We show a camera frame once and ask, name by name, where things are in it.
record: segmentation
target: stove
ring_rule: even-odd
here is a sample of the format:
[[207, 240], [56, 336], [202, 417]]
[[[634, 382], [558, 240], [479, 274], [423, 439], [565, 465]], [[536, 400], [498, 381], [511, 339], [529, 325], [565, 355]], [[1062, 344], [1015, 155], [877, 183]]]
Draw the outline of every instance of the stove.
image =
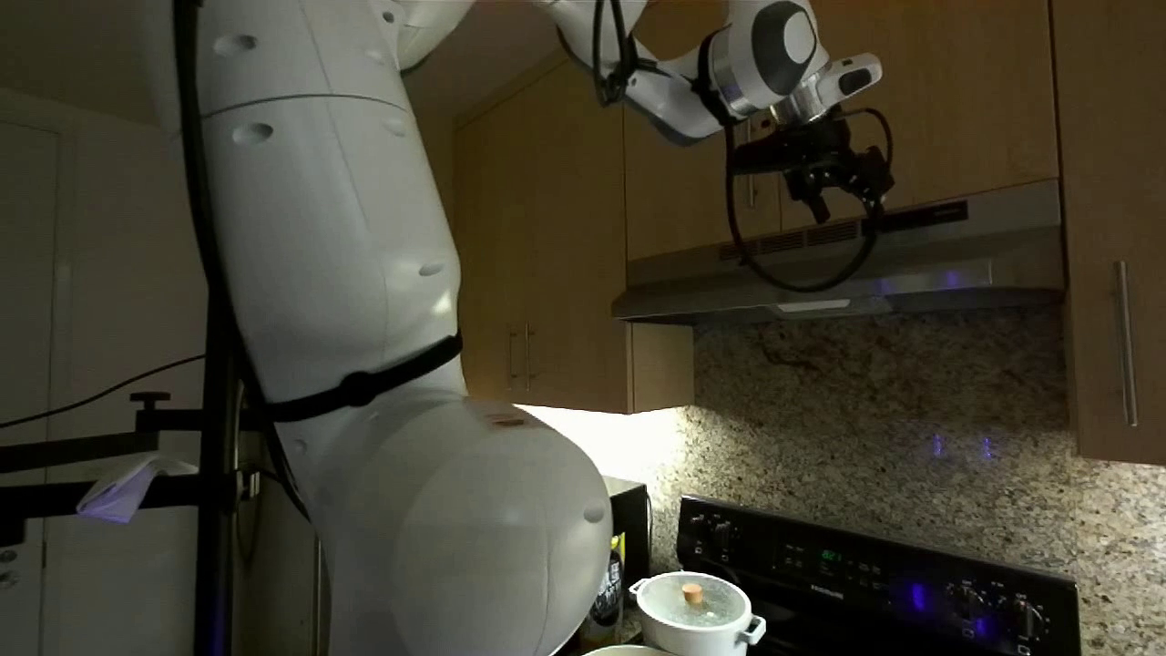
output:
[[1078, 656], [1073, 580], [687, 500], [677, 563], [744, 587], [751, 656]]

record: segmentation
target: kitchen cabinet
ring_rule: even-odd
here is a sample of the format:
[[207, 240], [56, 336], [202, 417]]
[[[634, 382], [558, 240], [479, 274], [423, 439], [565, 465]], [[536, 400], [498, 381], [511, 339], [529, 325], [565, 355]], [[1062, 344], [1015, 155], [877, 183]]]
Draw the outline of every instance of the kitchen cabinet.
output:
[[1052, 0], [1081, 456], [1166, 465], [1166, 3]]
[[467, 382], [634, 412], [693, 397], [693, 333], [613, 316], [626, 271], [623, 110], [565, 58], [458, 123]]
[[[643, 42], [660, 55], [700, 43], [723, 3], [664, 3], [647, 10]], [[874, 53], [886, 65], [877, 88], [854, 106], [874, 106], [893, 123], [889, 208], [953, 202], [979, 190], [1056, 180], [1056, 120], [1050, 81], [1045, 0], [815, 0], [831, 55]], [[881, 146], [874, 120], [854, 120], [858, 149]], [[696, 245], [724, 245], [723, 141], [666, 146], [630, 117], [626, 188], [630, 256], [660, 256]], [[740, 183], [744, 234], [814, 228], [787, 202], [779, 177]], [[828, 194], [835, 220], [858, 220], [860, 205]]]

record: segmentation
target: stainless steel range hood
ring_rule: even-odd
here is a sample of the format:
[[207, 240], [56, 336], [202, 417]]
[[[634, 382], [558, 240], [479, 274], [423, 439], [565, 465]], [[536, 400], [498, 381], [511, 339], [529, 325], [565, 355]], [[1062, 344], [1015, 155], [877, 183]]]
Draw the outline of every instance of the stainless steel range hood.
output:
[[[972, 194], [896, 211], [868, 267], [831, 293], [775, 293], [733, 248], [696, 248], [630, 264], [616, 301], [623, 322], [794, 322], [889, 312], [965, 312], [1056, 302], [1063, 293], [1056, 183]], [[821, 282], [860, 248], [858, 222], [758, 240], [763, 267]]]

